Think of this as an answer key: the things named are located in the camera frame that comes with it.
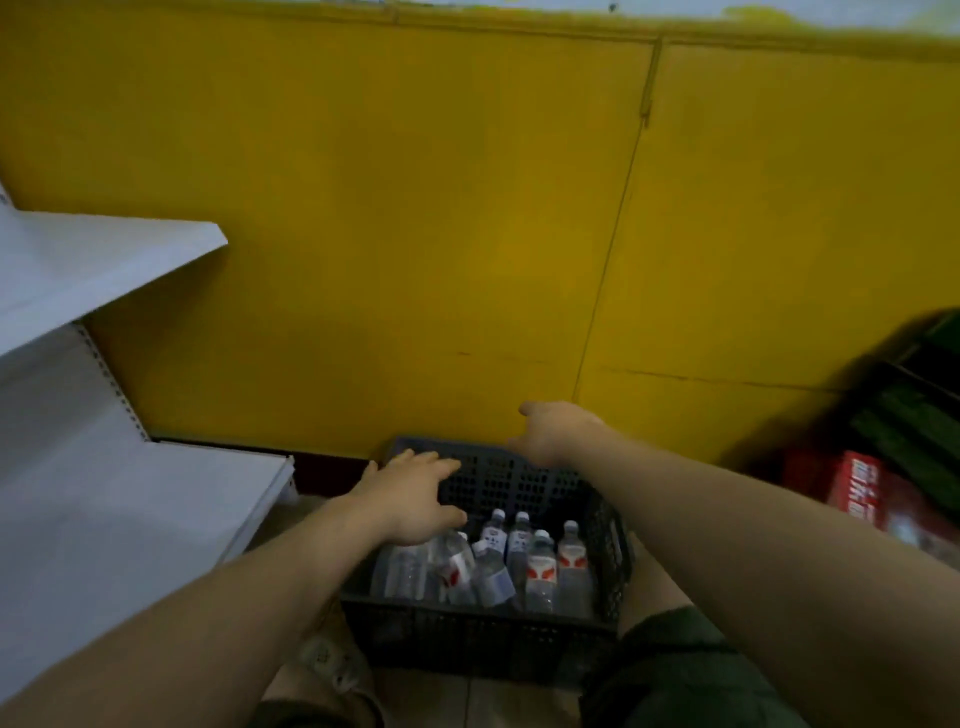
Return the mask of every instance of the white metal shelf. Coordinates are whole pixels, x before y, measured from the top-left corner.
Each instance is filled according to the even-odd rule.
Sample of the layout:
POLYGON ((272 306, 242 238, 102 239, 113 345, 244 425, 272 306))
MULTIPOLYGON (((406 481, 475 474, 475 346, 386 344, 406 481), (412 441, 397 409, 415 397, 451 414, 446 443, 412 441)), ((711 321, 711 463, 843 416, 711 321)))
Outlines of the white metal shelf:
POLYGON ((0 356, 226 244, 213 223, 0 202, 0 356))
POLYGON ((292 474, 146 441, 80 328, 0 357, 0 701, 241 553, 292 474))

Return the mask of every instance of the forearm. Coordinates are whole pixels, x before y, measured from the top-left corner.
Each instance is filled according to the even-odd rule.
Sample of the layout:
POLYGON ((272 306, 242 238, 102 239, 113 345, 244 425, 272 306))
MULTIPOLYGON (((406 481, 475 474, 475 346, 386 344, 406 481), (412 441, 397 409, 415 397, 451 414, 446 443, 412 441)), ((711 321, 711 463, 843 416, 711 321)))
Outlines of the forearm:
POLYGON ((960 577, 838 511, 583 426, 572 465, 807 717, 957 718, 960 577))
POLYGON ((242 724, 311 620, 382 534, 363 503, 335 498, 48 670, 0 709, 0 722, 242 724))

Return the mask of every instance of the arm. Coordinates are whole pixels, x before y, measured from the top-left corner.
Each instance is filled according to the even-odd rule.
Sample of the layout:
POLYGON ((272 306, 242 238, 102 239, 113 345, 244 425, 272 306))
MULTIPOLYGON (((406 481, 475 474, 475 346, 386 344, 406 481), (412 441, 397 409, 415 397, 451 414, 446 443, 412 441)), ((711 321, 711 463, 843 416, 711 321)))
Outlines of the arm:
POLYGON ((371 550, 384 541, 419 544, 466 522, 460 509, 437 503, 438 483, 459 467, 410 450, 382 471, 371 463, 348 495, 40 675, 0 708, 0 723, 242 725, 371 550))
POLYGON ((578 470, 814 725, 960 724, 960 574, 839 511, 527 402, 511 446, 578 470))

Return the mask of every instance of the hand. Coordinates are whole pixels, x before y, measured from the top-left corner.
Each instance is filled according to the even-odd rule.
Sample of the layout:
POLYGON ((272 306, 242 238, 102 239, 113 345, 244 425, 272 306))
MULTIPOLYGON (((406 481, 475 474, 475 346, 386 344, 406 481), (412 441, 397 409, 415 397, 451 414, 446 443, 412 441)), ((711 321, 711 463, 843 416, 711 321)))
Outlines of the hand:
POLYGON ((507 441, 507 447, 540 468, 568 466, 566 457, 582 427, 603 425, 603 420, 568 401, 526 401, 520 414, 526 431, 507 441))
POLYGON ((348 497, 363 499, 384 523, 384 539, 400 546, 429 541, 448 528, 460 528, 467 514, 455 505, 440 505, 440 481, 460 468, 459 460, 441 460, 436 452, 415 455, 411 449, 378 470, 371 462, 348 497))

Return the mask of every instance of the black plastic crate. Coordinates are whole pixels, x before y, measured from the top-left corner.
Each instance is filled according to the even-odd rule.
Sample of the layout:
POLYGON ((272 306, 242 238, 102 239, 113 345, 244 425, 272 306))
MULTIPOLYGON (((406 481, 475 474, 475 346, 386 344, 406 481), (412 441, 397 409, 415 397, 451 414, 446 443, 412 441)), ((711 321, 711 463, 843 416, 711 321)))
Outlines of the black plastic crate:
POLYGON ((441 483, 439 498, 467 512, 472 542, 494 508, 506 511, 508 522, 526 511, 533 527, 555 540, 564 521, 578 522, 596 575, 595 619, 373 598, 374 553, 340 594, 371 664, 580 687, 616 644, 620 600, 633 566, 616 512, 574 471, 536 468, 502 448, 406 437, 394 441, 391 455, 407 448, 460 460, 460 470, 441 483))

